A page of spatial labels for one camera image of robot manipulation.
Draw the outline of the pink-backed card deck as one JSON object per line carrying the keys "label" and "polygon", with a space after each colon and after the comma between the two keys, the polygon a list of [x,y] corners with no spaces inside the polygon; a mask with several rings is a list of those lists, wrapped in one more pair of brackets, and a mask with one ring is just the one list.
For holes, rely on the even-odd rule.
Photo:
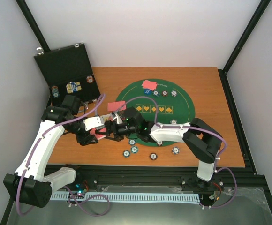
{"label": "pink-backed card deck", "polygon": [[96,134],[95,131],[96,131],[96,129],[93,128],[93,129],[90,131],[90,134],[91,134],[91,135],[94,135],[98,141],[106,137],[105,135]]}

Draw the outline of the green blue chip stack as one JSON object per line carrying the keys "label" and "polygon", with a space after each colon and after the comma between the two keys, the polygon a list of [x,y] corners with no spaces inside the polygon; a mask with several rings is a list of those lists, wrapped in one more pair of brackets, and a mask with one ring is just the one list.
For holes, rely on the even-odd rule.
{"label": "green blue chip stack", "polygon": [[131,152],[130,152],[129,150],[125,150],[125,151],[123,151],[122,155],[123,155],[125,158],[128,158],[128,157],[130,157]]}

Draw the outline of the dealt pink card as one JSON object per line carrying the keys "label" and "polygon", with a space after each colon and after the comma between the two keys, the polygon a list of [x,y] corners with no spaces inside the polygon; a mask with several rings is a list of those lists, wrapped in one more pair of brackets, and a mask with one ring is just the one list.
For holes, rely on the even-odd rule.
{"label": "dealt pink card", "polygon": [[125,101],[109,102],[107,103],[107,111],[113,112],[116,111],[119,107],[125,104]]}

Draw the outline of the blue small blind button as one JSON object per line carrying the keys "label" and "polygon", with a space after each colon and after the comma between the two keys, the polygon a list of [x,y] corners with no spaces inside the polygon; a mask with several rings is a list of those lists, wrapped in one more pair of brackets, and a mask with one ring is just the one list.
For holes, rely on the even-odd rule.
{"label": "blue small blind button", "polygon": [[144,94],[145,95],[150,95],[152,93],[152,90],[150,90],[150,89],[144,89]]}

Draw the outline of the blue white chip mat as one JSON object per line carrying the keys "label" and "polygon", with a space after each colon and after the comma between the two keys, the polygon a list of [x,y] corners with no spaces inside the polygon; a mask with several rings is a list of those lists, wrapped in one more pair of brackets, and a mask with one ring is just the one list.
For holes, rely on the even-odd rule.
{"label": "blue white chip mat", "polygon": [[176,125],[176,124],[177,124],[177,120],[170,120],[170,123],[171,123],[172,125]]}

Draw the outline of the blue white chip stack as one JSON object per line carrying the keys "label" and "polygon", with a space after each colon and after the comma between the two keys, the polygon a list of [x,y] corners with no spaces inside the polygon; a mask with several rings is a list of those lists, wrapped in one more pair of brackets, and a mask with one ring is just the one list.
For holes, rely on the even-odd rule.
{"label": "blue white chip stack", "polygon": [[172,148],[172,153],[175,154],[175,155],[177,155],[177,154],[180,153],[180,149],[178,147],[173,147]]}

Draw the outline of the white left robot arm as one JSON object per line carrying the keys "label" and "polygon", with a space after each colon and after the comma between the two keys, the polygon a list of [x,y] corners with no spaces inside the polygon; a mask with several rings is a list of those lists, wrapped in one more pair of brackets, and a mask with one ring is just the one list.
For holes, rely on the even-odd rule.
{"label": "white left robot arm", "polygon": [[80,104],[79,98],[67,95],[61,105],[47,107],[25,159],[14,174],[6,174],[3,183],[19,214],[22,214],[21,203],[43,208],[55,191],[68,184],[75,189],[83,185],[83,176],[71,167],[45,175],[48,160],[64,131],[75,134],[81,145],[98,142],[90,131],[103,126],[104,122],[99,116],[88,117],[88,113],[77,117]]}

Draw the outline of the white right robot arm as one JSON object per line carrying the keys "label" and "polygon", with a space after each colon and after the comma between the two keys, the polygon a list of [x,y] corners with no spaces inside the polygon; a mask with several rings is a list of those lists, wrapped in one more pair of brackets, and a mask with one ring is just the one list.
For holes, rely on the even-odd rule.
{"label": "white right robot arm", "polygon": [[165,141],[185,143],[199,160],[197,177],[206,182],[209,182],[213,177],[221,145],[224,144],[224,148],[227,147],[224,138],[198,118],[184,124],[135,122],[132,119],[125,119],[122,123],[107,120],[104,125],[106,136],[113,134],[117,141],[122,140],[126,135],[135,134],[146,143]]}

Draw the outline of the gold card box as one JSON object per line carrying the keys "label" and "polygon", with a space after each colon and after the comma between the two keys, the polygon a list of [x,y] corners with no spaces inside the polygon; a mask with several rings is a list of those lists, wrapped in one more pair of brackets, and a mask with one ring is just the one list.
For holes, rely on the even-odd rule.
{"label": "gold card box", "polygon": [[107,115],[102,115],[101,118],[105,121],[105,120],[113,120],[113,115],[111,113],[107,114]]}

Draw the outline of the boxed card deck in case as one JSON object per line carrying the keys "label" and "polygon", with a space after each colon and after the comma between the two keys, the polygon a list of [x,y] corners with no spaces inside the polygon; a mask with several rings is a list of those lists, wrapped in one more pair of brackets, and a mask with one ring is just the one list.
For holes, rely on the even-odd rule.
{"label": "boxed card deck in case", "polygon": [[78,92],[82,89],[80,82],[69,82],[66,85],[67,93]]}

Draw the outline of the chip stack in case left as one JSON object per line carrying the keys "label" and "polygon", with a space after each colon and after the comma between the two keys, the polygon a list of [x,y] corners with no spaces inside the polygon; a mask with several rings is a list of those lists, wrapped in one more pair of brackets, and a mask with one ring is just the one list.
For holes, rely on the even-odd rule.
{"label": "chip stack in case left", "polygon": [[52,86],[51,87],[51,93],[52,93],[53,98],[58,98],[60,96],[57,86]]}

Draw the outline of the orange chip stack in case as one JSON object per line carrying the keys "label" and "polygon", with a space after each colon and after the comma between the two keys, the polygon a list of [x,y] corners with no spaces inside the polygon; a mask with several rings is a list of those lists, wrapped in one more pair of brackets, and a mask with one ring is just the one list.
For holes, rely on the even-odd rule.
{"label": "orange chip stack in case", "polygon": [[87,76],[86,80],[87,80],[87,83],[93,83],[94,82],[94,79],[93,79],[93,77],[91,75]]}

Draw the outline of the green round poker mat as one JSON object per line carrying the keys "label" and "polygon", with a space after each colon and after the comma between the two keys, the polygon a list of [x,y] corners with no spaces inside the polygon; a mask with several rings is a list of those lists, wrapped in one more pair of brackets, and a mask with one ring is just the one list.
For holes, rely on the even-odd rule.
{"label": "green round poker mat", "polygon": [[[149,81],[157,82],[155,90],[160,92],[160,96],[153,96],[144,94],[142,83],[144,80],[136,81],[126,86],[117,96],[116,101],[128,101],[132,98],[141,96],[126,105],[126,107],[135,107],[146,121],[154,121],[155,112],[158,112],[157,122],[169,124],[170,120],[177,120],[178,124],[187,123],[196,117],[194,103],[190,95],[178,84],[163,80],[163,79],[149,79]],[[168,96],[162,96],[162,91],[166,90]],[[177,91],[176,97],[171,96],[171,91]],[[158,106],[149,100],[143,98],[144,96],[154,99]]]}

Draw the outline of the black poker chip case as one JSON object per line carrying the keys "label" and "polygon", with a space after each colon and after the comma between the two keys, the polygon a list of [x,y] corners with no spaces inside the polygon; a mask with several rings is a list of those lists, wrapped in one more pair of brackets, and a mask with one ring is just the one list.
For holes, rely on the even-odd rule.
{"label": "black poker chip case", "polygon": [[[100,96],[84,43],[38,53],[34,59],[49,87],[53,106],[60,105],[66,95],[76,96],[81,101],[90,103]],[[93,83],[87,83],[86,77],[90,75],[94,79]],[[80,82],[82,89],[67,93],[66,85],[69,82]],[[58,98],[52,97],[52,86],[58,87],[60,94]]]}

